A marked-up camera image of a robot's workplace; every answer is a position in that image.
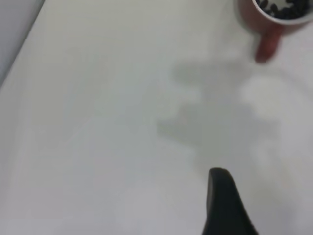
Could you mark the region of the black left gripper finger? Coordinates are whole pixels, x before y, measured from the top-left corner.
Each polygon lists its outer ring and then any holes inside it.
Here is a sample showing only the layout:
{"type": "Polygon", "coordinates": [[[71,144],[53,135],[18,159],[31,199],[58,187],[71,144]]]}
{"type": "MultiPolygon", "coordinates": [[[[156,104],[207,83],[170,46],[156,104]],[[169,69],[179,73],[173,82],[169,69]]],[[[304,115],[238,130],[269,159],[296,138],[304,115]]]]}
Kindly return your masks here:
{"type": "Polygon", "coordinates": [[[224,168],[211,168],[208,175],[204,235],[257,235],[235,181],[224,168]]]}

